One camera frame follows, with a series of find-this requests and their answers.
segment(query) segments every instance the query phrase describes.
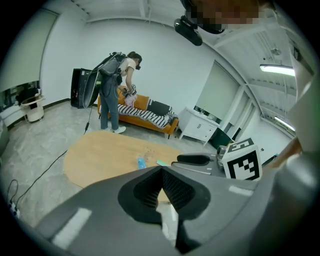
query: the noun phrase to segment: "orange sofa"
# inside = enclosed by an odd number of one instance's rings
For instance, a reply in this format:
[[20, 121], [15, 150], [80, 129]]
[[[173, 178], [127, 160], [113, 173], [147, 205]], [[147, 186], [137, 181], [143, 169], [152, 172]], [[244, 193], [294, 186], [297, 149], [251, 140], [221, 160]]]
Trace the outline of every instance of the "orange sofa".
[[[118, 103], [122, 104], [122, 105], [126, 105], [125, 97], [124, 97], [124, 95], [122, 94], [122, 92], [119, 89], [118, 89], [118, 95], [119, 95]], [[147, 110], [148, 102], [149, 102], [149, 97], [137, 94], [137, 100], [134, 102], [134, 107], [139, 109], [139, 110]], [[100, 105], [101, 105], [101, 101], [100, 101], [100, 95], [99, 95], [98, 96], [98, 106], [97, 106], [99, 118], [100, 118], [100, 115], [101, 115], [101, 113], [100, 113]], [[123, 122], [126, 122], [126, 123], [130, 123], [130, 124], [136, 125], [136, 126], [141, 126], [141, 127], [144, 127], [144, 128], [148, 128], [150, 130], [154, 130], [154, 131], [157, 131], [157, 132], [168, 134], [168, 139], [169, 139], [170, 135], [172, 135], [174, 133], [175, 129], [178, 126], [178, 122], [179, 122], [179, 120], [176, 118], [172, 122], [172, 125], [170, 125], [168, 123], [164, 129], [160, 129], [160, 128], [156, 127], [154, 124], [152, 124], [151, 122], [144, 121], [141, 118], [135, 117], [135, 116], [128, 116], [128, 115], [119, 114], [119, 120], [121, 120]]]

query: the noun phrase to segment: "white sneaker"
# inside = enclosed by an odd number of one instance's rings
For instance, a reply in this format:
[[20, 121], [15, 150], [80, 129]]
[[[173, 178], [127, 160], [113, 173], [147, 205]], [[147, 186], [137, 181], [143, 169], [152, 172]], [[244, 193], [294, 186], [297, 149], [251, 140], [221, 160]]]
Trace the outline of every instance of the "white sneaker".
[[114, 132], [115, 134], [121, 134], [121, 133], [123, 133], [125, 130], [126, 130], [126, 127], [125, 127], [125, 126], [122, 126], [122, 127], [119, 127], [119, 128], [116, 129], [116, 130], [113, 130], [113, 132]]
[[106, 129], [100, 129], [101, 131], [105, 131], [105, 132], [112, 132], [113, 133], [113, 131], [114, 130], [112, 130], [111, 128], [106, 128]]

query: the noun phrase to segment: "fluorescent light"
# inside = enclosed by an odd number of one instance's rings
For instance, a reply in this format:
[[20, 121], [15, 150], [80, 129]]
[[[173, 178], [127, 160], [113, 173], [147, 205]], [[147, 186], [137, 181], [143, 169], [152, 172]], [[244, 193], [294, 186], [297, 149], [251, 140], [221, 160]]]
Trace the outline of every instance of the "fluorescent light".
[[260, 65], [260, 69], [264, 72], [272, 72], [278, 74], [284, 74], [295, 77], [295, 70], [290, 66], [282, 66], [282, 65]]
[[289, 125], [286, 122], [282, 121], [280, 118], [275, 116], [274, 119], [277, 120], [278, 122], [280, 122], [281, 124], [283, 124], [284, 126], [288, 127], [289, 129], [291, 129], [292, 131], [295, 131], [295, 129], [291, 125]]

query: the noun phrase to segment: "gray floor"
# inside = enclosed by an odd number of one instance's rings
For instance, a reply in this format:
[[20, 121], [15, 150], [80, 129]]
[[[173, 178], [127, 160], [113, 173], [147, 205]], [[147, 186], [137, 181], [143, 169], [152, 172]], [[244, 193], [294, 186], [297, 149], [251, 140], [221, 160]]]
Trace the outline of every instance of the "gray floor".
[[[76, 109], [64, 102], [46, 109], [42, 121], [23, 121], [11, 129], [10, 141], [1, 157], [0, 182], [5, 196], [10, 181], [17, 179], [16, 201], [59, 155], [75, 143], [84, 133], [89, 113], [90, 109]], [[179, 140], [179, 132], [167, 139], [167, 135], [160, 132], [128, 123], [120, 125], [127, 127], [123, 133], [126, 136], [169, 145], [183, 153], [216, 153], [209, 143], [204, 147], [200, 141], [185, 136]], [[99, 128], [97, 108], [94, 107], [87, 133]], [[15, 184], [11, 186], [9, 197], [14, 194], [15, 187]], [[64, 157], [61, 157], [19, 201], [21, 219], [34, 227], [45, 214], [80, 190], [64, 174]]]

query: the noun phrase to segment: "woman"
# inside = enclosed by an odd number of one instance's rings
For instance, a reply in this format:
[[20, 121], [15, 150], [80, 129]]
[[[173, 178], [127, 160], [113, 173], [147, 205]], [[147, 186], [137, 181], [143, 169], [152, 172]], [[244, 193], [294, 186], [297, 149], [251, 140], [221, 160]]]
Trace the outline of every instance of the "woman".
[[[123, 133], [126, 130], [125, 126], [119, 127], [119, 112], [118, 112], [118, 86], [122, 82], [121, 77], [125, 77], [125, 84], [129, 92], [133, 91], [132, 76], [137, 67], [139, 67], [142, 57], [136, 52], [130, 52], [123, 63], [120, 65], [120, 75], [117, 79], [113, 76], [107, 77], [101, 83], [100, 87], [100, 101], [101, 101], [101, 129], [107, 132], [114, 132], [116, 134]], [[108, 113], [111, 115], [111, 126], [108, 127]]]

